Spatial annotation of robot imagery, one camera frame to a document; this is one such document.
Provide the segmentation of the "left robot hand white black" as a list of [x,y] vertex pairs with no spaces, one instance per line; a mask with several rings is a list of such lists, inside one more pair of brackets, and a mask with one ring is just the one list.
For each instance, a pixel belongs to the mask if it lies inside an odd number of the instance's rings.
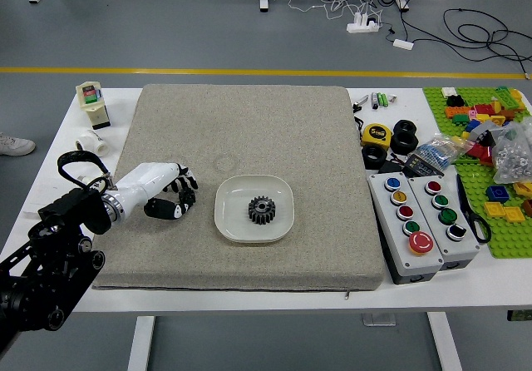
[[111,221],[121,223],[136,207],[161,220],[177,220],[195,203],[198,183],[178,163],[141,163],[107,190],[102,199]]

